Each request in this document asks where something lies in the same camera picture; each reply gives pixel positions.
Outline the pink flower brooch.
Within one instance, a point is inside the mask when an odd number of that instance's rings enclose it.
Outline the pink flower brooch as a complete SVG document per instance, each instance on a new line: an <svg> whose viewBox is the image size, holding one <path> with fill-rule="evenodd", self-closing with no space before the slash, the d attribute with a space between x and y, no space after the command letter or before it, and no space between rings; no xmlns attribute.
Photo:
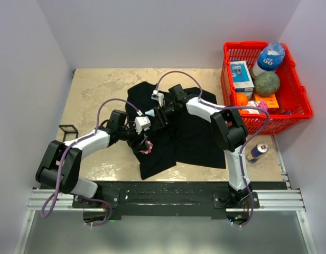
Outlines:
<svg viewBox="0 0 326 254"><path fill-rule="evenodd" d="M145 149L141 151L142 154L147 155L152 152L153 144L150 141L145 142Z"/></svg>

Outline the black garment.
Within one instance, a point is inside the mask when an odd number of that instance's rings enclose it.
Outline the black garment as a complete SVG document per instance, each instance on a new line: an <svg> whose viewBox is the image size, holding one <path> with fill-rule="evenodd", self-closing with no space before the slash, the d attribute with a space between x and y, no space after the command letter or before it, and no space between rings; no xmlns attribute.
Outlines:
<svg viewBox="0 0 326 254"><path fill-rule="evenodd" d="M157 101L151 99L155 85L141 82L127 90L127 101L143 113L152 110ZM214 140L211 124L200 117L182 112L167 127L147 132L153 143L152 152L134 153L139 161L141 179L145 180L164 170L185 164L225 169L224 151Z"/></svg>

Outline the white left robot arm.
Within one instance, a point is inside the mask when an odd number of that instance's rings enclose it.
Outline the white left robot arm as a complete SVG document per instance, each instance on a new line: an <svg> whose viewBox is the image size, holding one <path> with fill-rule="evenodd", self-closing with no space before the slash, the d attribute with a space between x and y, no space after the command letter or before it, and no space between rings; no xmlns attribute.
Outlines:
<svg viewBox="0 0 326 254"><path fill-rule="evenodd" d="M113 110L109 119L103 121L90 133L66 142L54 140L49 143L36 172L36 181L54 188L50 200L55 201L60 193L84 196L90 207L99 207L103 194L98 184L80 176L81 161L93 153L108 148L118 141L126 141L135 152L146 152L147 131L151 122L148 116L139 115L126 122L124 111Z"/></svg>

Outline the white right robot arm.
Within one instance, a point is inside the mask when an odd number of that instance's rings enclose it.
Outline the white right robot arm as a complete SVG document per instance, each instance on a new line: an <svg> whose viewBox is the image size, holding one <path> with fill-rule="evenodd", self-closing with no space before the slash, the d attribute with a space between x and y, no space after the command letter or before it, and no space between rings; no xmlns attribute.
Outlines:
<svg viewBox="0 0 326 254"><path fill-rule="evenodd" d="M158 101L154 108L153 130L166 127L182 112L208 121L213 129L214 139L225 152L229 170L229 195L224 204L240 208L248 203L254 208L252 185L247 176L245 142L248 131L236 107L219 106L201 99L195 94L187 94L180 84L169 89L171 101L155 87L151 99Z"/></svg>

